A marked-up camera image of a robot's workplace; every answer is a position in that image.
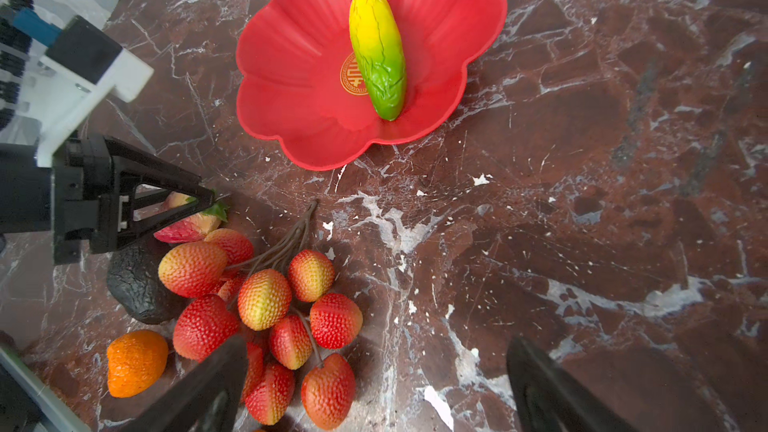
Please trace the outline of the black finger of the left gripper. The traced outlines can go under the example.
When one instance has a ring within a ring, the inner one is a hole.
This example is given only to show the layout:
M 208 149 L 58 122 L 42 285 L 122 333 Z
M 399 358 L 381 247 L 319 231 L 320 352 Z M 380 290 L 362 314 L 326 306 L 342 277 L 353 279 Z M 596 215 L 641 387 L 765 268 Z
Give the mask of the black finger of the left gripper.
M 90 251 L 115 252 L 212 206 L 201 177 L 109 136 L 89 138 Z

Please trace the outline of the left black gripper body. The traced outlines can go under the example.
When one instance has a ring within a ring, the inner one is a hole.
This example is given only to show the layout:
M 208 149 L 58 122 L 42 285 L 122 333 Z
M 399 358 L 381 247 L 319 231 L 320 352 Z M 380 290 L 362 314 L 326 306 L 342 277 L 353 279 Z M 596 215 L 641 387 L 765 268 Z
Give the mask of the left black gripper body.
M 53 262 L 79 260 L 81 243 L 93 254 L 114 250 L 114 140 L 72 138 L 39 167 L 35 148 L 1 146 L 1 234 L 47 232 Z

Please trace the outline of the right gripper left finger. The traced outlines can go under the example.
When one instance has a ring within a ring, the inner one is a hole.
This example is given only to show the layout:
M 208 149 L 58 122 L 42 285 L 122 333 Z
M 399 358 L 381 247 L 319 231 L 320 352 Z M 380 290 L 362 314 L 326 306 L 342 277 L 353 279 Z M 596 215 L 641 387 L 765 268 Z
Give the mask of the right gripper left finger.
M 247 367 L 246 341 L 235 335 L 123 429 L 231 431 Z

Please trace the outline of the yellow-green fake mango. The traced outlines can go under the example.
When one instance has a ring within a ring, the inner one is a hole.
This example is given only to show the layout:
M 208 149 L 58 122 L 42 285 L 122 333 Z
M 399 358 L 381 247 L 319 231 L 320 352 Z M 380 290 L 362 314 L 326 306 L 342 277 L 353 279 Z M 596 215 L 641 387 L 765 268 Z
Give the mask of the yellow-green fake mango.
M 388 0 L 352 0 L 349 34 L 372 105 L 396 120 L 405 104 L 407 67 L 401 34 Z

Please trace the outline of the red-yellow fake peach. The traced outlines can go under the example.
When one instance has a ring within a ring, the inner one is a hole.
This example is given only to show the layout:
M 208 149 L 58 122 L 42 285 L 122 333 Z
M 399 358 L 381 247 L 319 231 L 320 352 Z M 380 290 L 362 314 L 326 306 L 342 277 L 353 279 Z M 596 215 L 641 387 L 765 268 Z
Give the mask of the red-yellow fake peach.
M 203 240 L 208 234 L 228 221 L 229 205 L 217 200 L 211 207 L 195 213 L 165 228 L 156 231 L 153 236 L 167 244 L 181 244 Z

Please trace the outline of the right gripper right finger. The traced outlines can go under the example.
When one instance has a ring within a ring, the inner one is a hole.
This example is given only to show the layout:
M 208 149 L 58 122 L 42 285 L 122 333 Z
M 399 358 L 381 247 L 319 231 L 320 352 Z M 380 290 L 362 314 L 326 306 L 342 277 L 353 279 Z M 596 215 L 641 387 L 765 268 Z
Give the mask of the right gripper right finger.
M 506 368 L 525 431 L 632 431 L 613 412 L 528 339 L 513 338 Z

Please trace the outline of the fake lychee bunch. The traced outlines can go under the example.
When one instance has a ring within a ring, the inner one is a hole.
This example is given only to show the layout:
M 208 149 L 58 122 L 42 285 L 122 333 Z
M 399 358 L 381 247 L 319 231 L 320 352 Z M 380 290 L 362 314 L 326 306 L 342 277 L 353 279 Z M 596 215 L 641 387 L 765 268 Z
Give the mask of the fake lychee bunch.
M 219 228 L 178 245 L 160 260 L 158 278 L 171 293 L 189 299 L 173 330 L 174 351 L 201 362 L 237 333 L 266 334 L 247 344 L 241 399 L 263 425 L 276 424 L 294 392 L 294 373 L 311 357 L 301 401 L 322 430 L 347 418 L 356 394 L 353 369 L 340 351 L 359 335 L 357 304 L 332 292 L 331 259 L 308 247 L 310 203 L 301 219 L 266 252 L 256 255 L 239 232 Z

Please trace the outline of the small orange fake tangerine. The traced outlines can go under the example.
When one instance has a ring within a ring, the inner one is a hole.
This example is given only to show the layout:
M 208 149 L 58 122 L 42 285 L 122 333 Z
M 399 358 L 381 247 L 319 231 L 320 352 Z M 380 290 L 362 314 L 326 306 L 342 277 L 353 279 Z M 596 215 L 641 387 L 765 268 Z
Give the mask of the small orange fake tangerine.
M 129 332 L 107 348 L 109 393 L 129 398 L 150 388 L 164 373 L 169 348 L 167 340 L 151 330 Z

